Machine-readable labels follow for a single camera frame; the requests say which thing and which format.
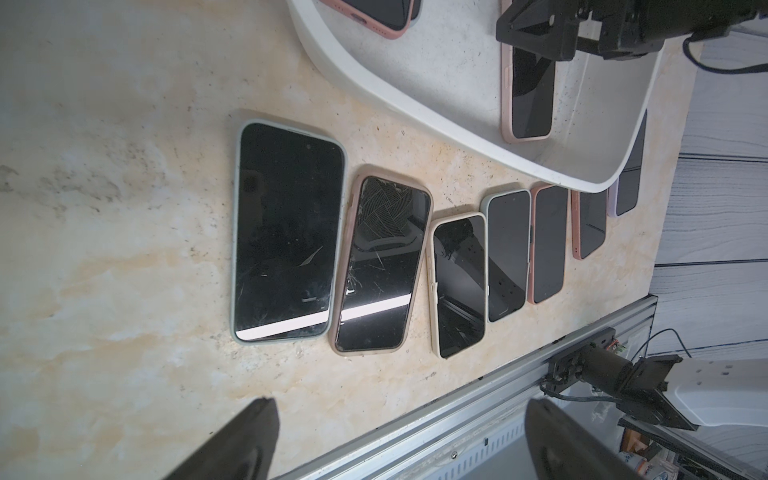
metal frame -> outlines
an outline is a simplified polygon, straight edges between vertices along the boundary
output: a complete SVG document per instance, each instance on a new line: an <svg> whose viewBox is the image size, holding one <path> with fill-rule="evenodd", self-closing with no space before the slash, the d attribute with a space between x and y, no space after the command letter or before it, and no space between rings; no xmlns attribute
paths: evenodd
<svg viewBox="0 0 768 480"><path fill-rule="evenodd" d="M636 331L653 318L657 297L646 296L514 362L420 407L279 477L280 480L391 478L436 454L451 455L541 395L539 380L554 354L606 327L616 336Z"/></svg>

pink phone case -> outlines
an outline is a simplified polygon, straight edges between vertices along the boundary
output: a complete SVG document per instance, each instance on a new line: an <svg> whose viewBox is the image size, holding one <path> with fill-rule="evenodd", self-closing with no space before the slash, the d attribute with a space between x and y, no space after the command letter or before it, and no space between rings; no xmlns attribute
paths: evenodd
<svg viewBox="0 0 768 480"><path fill-rule="evenodd" d="M512 0L502 0L502 13L509 8ZM543 140L543 137L517 138L512 130L512 46L502 43L502 138L508 144L523 141Z"/></svg>
<svg viewBox="0 0 768 480"><path fill-rule="evenodd" d="M581 245L581 196L576 190L571 190L571 235L574 258L583 260L579 246Z"/></svg>
<svg viewBox="0 0 768 480"><path fill-rule="evenodd" d="M536 265L534 263L535 259L535 247L536 247L536 197L538 196L538 192L544 190L545 188L552 188L554 185L545 184L540 185L538 187L533 187L531 189L531 252L528 255L528 258L530 258L530 261L528 263L528 302L533 303L534 305L538 305L541 302L545 302L552 298L551 296L547 299L542 300L541 302L536 303L534 301L534 273L536 272ZM565 264L563 264L563 273L565 272Z"/></svg>
<svg viewBox="0 0 768 480"><path fill-rule="evenodd" d="M410 6L408 7L408 19L406 20L406 26L403 27L402 30L392 30L390 27L383 25L378 20L375 20L373 17L366 15L365 13L361 12L357 8L352 7L350 4L344 2L343 0L320 0L320 1L328 5L329 7L334 8L338 12L341 12L342 15L346 17L350 17L355 22L375 31L382 37L388 38L389 40L400 38L402 34L406 33L406 30L408 30L408 26L411 24L411 12L413 11L413 0L411 0Z"/></svg>

wooden floor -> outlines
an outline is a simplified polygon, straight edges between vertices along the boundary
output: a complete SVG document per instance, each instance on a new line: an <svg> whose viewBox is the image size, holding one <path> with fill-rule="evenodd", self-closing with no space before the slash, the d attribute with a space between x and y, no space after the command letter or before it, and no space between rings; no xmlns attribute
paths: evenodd
<svg viewBox="0 0 768 480"><path fill-rule="evenodd" d="M768 20L755 30L707 42L702 62L767 62ZM650 292L653 331L675 328L694 357L768 358L768 74L698 71ZM669 332L648 352L682 350ZM693 436L768 478L768 429Z"/></svg>

black screen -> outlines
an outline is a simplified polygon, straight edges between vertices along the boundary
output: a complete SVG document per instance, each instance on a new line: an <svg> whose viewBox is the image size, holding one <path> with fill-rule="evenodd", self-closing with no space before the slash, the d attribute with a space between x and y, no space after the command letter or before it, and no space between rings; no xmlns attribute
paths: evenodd
<svg viewBox="0 0 768 480"><path fill-rule="evenodd" d="M597 194L579 193L579 252L587 258L605 241L607 190Z"/></svg>
<svg viewBox="0 0 768 480"><path fill-rule="evenodd" d="M329 141L251 124L240 138L239 177L237 337L286 339L322 333L336 260L342 149Z"/></svg>
<svg viewBox="0 0 768 480"><path fill-rule="evenodd" d="M392 30L403 30L409 20L411 0L344 0L344 2Z"/></svg>
<svg viewBox="0 0 768 480"><path fill-rule="evenodd" d="M485 335L485 220L443 223L432 240L440 356L447 359Z"/></svg>
<svg viewBox="0 0 768 480"><path fill-rule="evenodd" d="M424 191L378 177L363 181L336 333L340 352L402 343L430 207Z"/></svg>
<svg viewBox="0 0 768 480"><path fill-rule="evenodd" d="M645 144L645 121L648 113L643 116L643 123L637 131L632 151L629 153L627 164L619 175L618 196L616 199L616 214L623 215L637 206L640 194L640 167L643 164L643 148Z"/></svg>
<svg viewBox="0 0 768 480"><path fill-rule="evenodd" d="M416 20L419 16L419 12L422 10L422 0L413 0L413 8L411 8L411 22Z"/></svg>
<svg viewBox="0 0 768 480"><path fill-rule="evenodd" d="M554 64L530 51L512 49L512 133L516 138L549 135Z"/></svg>
<svg viewBox="0 0 768 480"><path fill-rule="evenodd" d="M568 190L558 186L542 189L534 204L533 298L539 303L563 287Z"/></svg>
<svg viewBox="0 0 768 480"><path fill-rule="evenodd" d="M525 305L531 195L496 197L488 204L488 319L492 322Z"/></svg>

black cable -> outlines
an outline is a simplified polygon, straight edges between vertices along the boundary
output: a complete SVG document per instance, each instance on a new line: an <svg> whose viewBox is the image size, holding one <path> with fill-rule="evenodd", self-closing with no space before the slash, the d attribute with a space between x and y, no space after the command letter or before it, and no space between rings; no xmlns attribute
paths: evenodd
<svg viewBox="0 0 768 480"><path fill-rule="evenodd" d="M690 354L690 352L688 351L687 348L685 348L685 343L683 343L683 339L680 338L680 334L677 333L677 330L675 330L675 329L663 329L663 330L661 330L659 332L656 332L653 335L651 335L650 339L646 340L645 343L640 345L640 348L637 349L637 351L634 353L634 355L632 356L632 360L630 360L630 362L634 362L634 359L635 359L635 357L637 357L637 354L640 353L640 351L643 349L643 347L646 346L651 340L656 338L656 336L658 336L658 335L660 335L660 334L662 334L664 332L669 332L669 331L674 332L675 336L677 336L677 341L680 342L680 346L683 347L683 350L685 350L685 353L686 353L686 355L688 355L688 358L692 359L694 356Z"/></svg>
<svg viewBox="0 0 768 480"><path fill-rule="evenodd" d="M692 37L688 37L685 40L683 40L683 53L688 58L688 60L692 61L694 65L696 65L698 68L701 68L704 71L708 71L710 73L719 73L724 75L738 75L743 73L761 73L764 71L768 71L768 63L761 63L759 65L752 65L751 67L744 67L744 68L715 68L710 67L708 65L705 65L698 61L696 58L694 58L693 55L690 54L690 40Z"/></svg>
<svg viewBox="0 0 768 480"><path fill-rule="evenodd" d="M545 393L545 395L553 396L556 399L565 400L567 402L613 402L613 403L619 403L619 399L615 399L612 396L589 396L589 397L580 397L580 396L570 396L570 395L561 395L559 393L555 393L551 391L550 389L546 388L544 385L539 385L538 388L541 389L542 392Z"/></svg>

